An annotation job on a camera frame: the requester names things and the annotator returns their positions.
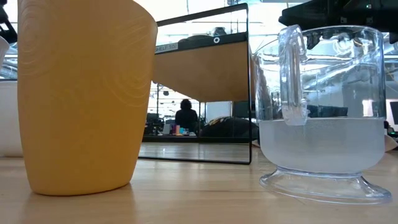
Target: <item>glass pitcher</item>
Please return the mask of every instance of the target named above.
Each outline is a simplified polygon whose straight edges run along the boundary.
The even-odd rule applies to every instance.
[[[326,202],[390,200],[361,175],[384,154],[382,34],[290,26],[253,60],[261,150],[277,166],[261,185]]]

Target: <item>wood grain pattern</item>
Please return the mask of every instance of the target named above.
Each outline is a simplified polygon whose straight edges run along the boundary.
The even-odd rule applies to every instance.
[[[154,82],[200,102],[247,101],[247,42],[158,54]]]
[[[155,20],[132,0],[19,0],[18,28],[32,189],[74,195],[126,184],[146,118]]]
[[[139,160],[131,183],[77,197],[31,193],[22,159],[0,158],[2,224],[258,223],[391,224],[398,200],[384,205],[335,205],[263,189],[258,180],[275,167],[255,149],[250,166]],[[398,152],[364,172],[398,195]]]

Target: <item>desk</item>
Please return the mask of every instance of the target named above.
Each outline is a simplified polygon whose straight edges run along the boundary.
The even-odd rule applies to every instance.
[[[258,149],[250,166],[139,160],[131,184],[102,194],[31,193],[22,159],[0,158],[0,223],[377,223],[398,221],[398,152],[364,172],[389,189],[384,205],[335,205],[263,189],[274,166]]]

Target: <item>sticker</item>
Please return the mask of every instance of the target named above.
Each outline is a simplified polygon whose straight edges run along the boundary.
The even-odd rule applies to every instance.
[[[165,45],[156,46],[155,54],[162,53],[162,52],[169,52],[169,51],[172,51],[172,50],[178,50],[178,43],[172,43],[172,44],[165,44]]]

